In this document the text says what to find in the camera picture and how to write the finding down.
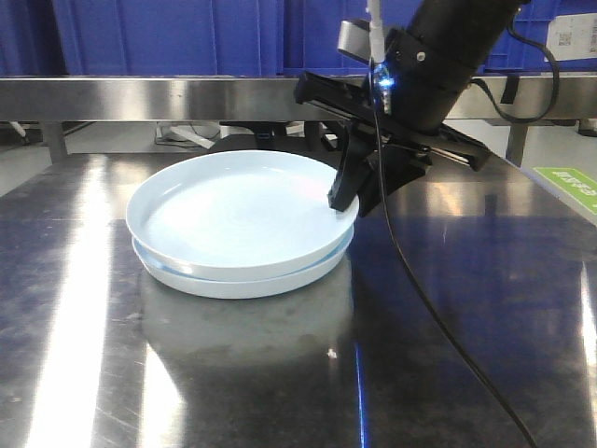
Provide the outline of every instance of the qr code label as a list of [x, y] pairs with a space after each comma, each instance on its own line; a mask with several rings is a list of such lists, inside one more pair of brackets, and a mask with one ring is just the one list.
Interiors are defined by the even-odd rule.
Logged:
[[559, 33], [558, 34], [558, 46], [569, 47], [572, 45], [572, 33]]

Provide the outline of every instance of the white cable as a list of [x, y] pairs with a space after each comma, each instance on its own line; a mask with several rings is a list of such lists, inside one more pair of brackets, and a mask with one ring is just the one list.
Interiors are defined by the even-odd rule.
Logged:
[[383, 38], [382, 0], [367, 0], [367, 11], [371, 16], [369, 24], [369, 45], [371, 58], [375, 64], [385, 59], [385, 39]]

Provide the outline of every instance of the metal shelf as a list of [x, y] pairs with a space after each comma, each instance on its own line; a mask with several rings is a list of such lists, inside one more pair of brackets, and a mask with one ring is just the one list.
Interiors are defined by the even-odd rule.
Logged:
[[[506, 77], [483, 77], [501, 96]], [[64, 77], [0, 78], [0, 120], [186, 121], [225, 119], [291, 121], [334, 119], [311, 105], [297, 105], [294, 78]], [[509, 113], [532, 116], [548, 102], [550, 76], [523, 76]], [[548, 119], [597, 117], [597, 74], [563, 74], [560, 101]], [[450, 119], [496, 119], [476, 86], [465, 90]]]

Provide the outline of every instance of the white plate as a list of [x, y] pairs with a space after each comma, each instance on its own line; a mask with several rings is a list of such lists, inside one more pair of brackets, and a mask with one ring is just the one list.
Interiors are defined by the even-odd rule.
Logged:
[[358, 212], [329, 208], [336, 170], [275, 151], [197, 157], [152, 175], [127, 224], [153, 258], [180, 273], [252, 281], [292, 273], [338, 245]]
[[195, 296], [215, 299], [253, 299], [292, 291], [323, 277], [340, 262], [353, 240], [353, 235], [354, 229], [351, 227], [332, 252], [306, 269], [252, 282], [217, 282], [178, 273], [154, 259], [134, 238], [132, 247], [147, 271], [164, 285]]

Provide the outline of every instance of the blue plastic crate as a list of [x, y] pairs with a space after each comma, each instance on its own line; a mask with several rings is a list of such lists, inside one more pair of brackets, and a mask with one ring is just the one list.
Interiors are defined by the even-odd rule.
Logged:
[[0, 0], [0, 76], [63, 74], [48, 0]]
[[[384, 25], [406, 26], [421, 0], [382, 2]], [[286, 0], [284, 72], [309, 70], [322, 75], [352, 75], [367, 67], [338, 53], [341, 21], [366, 19], [367, 0]]]
[[52, 0], [71, 75], [282, 71], [282, 0]]
[[[533, 0], [517, 16], [515, 29], [524, 37], [546, 44], [549, 24], [557, 16], [596, 12], [597, 0]], [[485, 72], [533, 72], [548, 71], [549, 64], [545, 62], [541, 51], [504, 33], [493, 47], [483, 68]], [[597, 53], [594, 58], [560, 61], [560, 68], [597, 71]]]

